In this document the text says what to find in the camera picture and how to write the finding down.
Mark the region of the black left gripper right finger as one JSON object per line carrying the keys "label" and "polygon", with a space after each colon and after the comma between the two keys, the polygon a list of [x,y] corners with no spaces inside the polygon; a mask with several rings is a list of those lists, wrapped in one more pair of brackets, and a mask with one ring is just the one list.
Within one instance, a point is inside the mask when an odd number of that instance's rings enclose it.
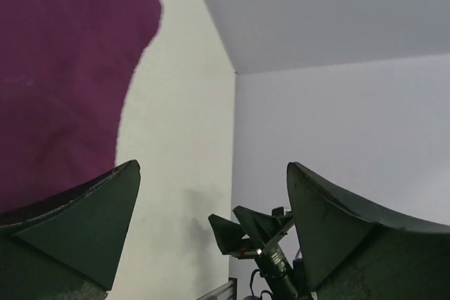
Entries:
{"label": "black left gripper right finger", "polygon": [[319,299],[449,298],[449,227],[393,211],[305,166],[287,188],[308,288]]}

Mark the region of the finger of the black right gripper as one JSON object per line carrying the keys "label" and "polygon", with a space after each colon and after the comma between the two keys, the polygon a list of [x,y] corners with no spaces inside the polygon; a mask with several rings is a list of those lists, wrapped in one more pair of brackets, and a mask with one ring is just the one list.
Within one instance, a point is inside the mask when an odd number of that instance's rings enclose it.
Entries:
{"label": "finger of the black right gripper", "polygon": [[278,240],[295,225],[293,213],[284,207],[276,207],[271,214],[237,206],[233,210],[243,230],[252,240]]}
{"label": "finger of the black right gripper", "polygon": [[242,256],[248,250],[246,232],[242,225],[211,214],[208,221],[212,227],[219,251],[223,255]]}

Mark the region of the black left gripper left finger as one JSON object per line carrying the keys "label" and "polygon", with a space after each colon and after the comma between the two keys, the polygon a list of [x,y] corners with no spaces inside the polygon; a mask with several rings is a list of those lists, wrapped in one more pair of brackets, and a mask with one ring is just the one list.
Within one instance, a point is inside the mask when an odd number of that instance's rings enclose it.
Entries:
{"label": "black left gripper left finger", "polygon": [[140,169],[130,160],[1,213],[1,298],[105,299],[138,197]]}

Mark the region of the purple cloth wrap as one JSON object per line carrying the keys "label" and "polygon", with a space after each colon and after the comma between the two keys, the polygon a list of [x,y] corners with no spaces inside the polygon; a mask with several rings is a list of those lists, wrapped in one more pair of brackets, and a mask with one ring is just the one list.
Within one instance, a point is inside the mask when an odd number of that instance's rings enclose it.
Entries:
{"label": "purple cloth wrap", "polygon": [[110,170],[160,0],[1,0],[1,210]]}

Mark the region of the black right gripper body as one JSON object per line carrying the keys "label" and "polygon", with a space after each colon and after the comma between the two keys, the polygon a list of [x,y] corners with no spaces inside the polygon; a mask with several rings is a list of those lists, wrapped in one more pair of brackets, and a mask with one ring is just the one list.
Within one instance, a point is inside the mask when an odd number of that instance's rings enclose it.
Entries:
{"label": "black right gripper body", "polygon": [[[250,276],[250,295],[244,299],[263,299],[264,295],[270,299],[306,299],[306,289],[300,280],[300,272],[296,272],[291,266],[278,244],[293,225],[293,221],[287,222],[263,247],[251,246],[251,241],[245,239],[243,241],[247,243],[231,254],[239,260],[254,260],[257,265]],[[263,289],[259,294],[253,287],[257,274],[264,278],[269,286],[269,290]]]}

